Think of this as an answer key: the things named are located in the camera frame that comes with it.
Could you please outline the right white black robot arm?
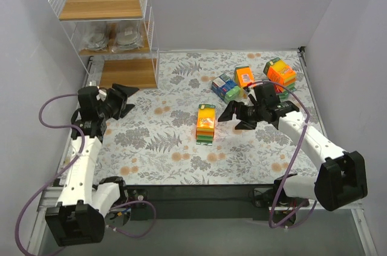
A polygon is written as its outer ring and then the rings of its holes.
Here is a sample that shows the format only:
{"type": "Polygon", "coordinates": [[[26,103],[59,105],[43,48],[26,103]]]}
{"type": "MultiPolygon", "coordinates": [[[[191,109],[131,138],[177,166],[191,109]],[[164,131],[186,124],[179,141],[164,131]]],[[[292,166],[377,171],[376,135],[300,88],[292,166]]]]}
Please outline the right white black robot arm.
{"type": "Polygon", "coordinates": [[[272,83],[249,83],[245,90],[251,104],[229,102],[218,121],[237,119],[238,130],[269,123],[296,143],[296,150],[303,151],[318,171],[316,177],[286,173],[275,181],[276,199],[316,200],[327,211],[334,211],[368,195],[365,159],[359,152],[344,150],[309,125],[309,115],[289,100],[282,102],[272,83]]]}

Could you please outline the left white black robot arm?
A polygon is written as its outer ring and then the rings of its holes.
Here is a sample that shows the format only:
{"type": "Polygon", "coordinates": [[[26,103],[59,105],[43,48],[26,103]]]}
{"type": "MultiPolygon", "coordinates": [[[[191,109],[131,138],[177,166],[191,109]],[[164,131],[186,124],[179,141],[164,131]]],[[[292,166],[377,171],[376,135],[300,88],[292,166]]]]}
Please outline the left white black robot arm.
{"type": "Polygon", "coordinates": [[[124,118],[134,108],[127,100],[137,91],[137,87],[113,84],[104,98],[97,86],[77,92],[79,107],[71,117],[73,159],[57,203],[45,215],[58,246],[101,242],[109,210],[128,200],[122,177],[108,177],[97,186],[93,178],[107,120],[124,118]]]}

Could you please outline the orange green sponge pack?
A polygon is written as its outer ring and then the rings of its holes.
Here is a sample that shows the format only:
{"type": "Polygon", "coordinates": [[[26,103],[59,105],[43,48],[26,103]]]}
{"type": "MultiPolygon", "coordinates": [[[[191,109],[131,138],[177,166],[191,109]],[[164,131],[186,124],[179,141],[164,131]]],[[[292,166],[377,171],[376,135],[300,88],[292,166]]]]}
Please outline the orange green sponge pack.
{"type": "Polygon", "coordinates": [[[200,104],[196,125],[196,144],[211,145],[215,137],[216,110],[214,105],[200,104]]]}

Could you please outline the silver mesh scrubber pack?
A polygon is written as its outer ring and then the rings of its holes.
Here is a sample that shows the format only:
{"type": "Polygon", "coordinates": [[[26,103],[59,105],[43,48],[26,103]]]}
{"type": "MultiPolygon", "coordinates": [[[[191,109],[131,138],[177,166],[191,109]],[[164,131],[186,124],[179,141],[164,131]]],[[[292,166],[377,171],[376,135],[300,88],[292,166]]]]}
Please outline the silver mesh scrubber pack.
{"type": "Polygon", "coordinates": [[[81,36],[80,50],[101,51],[108,46],[109,26],[104,21],[86,23],[81,36]]]}

